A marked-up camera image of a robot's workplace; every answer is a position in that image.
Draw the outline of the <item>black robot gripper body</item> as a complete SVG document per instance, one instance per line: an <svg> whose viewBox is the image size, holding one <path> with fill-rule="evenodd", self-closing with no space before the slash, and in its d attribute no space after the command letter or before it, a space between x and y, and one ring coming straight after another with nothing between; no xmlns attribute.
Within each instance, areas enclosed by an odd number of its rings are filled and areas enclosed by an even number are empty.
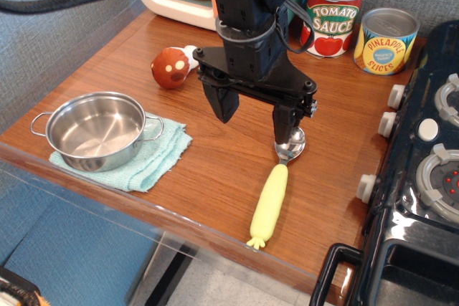
<svg viewBox="0 0 459 306"><path fill-rule="evenodd" d="M311 118L317 110L317 84L289 60L288 20L272 16L257 30L238 30L216 20L221 47L199 47L199 79L227 87L272 105L285 101L297 118Z"/></svg>

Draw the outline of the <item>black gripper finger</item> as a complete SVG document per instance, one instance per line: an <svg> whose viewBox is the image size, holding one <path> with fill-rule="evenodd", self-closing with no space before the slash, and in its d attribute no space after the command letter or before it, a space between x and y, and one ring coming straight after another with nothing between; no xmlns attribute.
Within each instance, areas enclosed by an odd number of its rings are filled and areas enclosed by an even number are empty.
<svg viewBox="0 0 459 306"><path fill-rule="evenodd" d="M206 83L203 84L203 88L215 116L223 123L227 123L239 107L239 94L230 88Z"/></svg>
<svg viewBox="0 0 459 306"><path fill-rule="evenodd" d="M294 128L297 128L299 119L293 106L284 103L277 103L273 110L273 125L275 131L275 142L278 145L287 143Z"/></svg>

